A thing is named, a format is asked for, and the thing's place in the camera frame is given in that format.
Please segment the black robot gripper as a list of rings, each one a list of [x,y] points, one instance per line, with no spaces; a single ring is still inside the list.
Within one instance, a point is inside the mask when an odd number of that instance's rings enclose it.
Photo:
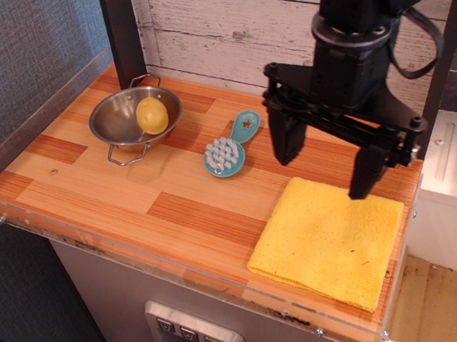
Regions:
[[[308,126],[357,145],[349,189],[366,199],[385,170],[417,156],[423,117],[389,90],[400,20],[388,18],[368,31],[345,31],[316,14],[311,66],[269,63],[264,105],[276,159],[289,164],[300,153]]]

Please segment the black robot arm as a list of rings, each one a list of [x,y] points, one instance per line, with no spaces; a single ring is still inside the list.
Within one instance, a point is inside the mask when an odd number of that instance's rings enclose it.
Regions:
[[[306,129],[314,127],[357,145],[349,196],[364,199],[390,167],[416,159],[423,117],[396,98],[387,76],[400,22],[409,19],[434,40],[438,27],[416,9],[423,0],[320,0],[313,16],[311,66],[271,62],[264,104],[273,149],[280,164],[299,154]]]

